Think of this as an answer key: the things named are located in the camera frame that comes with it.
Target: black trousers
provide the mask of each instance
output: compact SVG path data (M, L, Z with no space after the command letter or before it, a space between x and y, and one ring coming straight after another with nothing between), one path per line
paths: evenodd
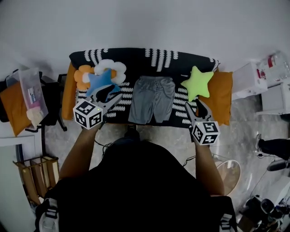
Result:
M259 147L263 153L277 155L278 157L288 160L290 156L290 140L260 140Z

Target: plastic bag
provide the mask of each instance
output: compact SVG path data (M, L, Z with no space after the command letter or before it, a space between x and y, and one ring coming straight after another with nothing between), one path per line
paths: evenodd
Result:
M37 125L48 114L41 89L38 68L19 71L19 79L27 108L27 117L36 129Z

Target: person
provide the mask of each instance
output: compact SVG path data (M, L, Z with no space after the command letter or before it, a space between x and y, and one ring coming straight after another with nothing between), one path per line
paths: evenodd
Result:
M284 160L290 158L290 140L287 139L263 140L258 134L255 147L258 152L276 155Z
M59 182L36 209L36 228L237 231L232 201L223 196L208 146L195 143L195 179L169 151L141 141L136 126L127 126L124 138L109 146L100 164L89 170L98 129L80 133L60 169ZM44 215L55 225L48 226L51 221L44 222Z

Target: gray shorts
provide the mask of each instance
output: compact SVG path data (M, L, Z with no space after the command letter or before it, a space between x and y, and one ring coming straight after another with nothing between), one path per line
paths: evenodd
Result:
M171 77L141 76L135 83L128 121L146 124L169 120L175 95Z

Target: green star pillow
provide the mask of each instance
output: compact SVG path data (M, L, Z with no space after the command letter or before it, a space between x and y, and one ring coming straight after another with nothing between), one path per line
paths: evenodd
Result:
M181 83L183 87L187 88L189 102L197 95L209 97L208 82L212 77L213 72L201 72L196 66L193 66L190 78Z

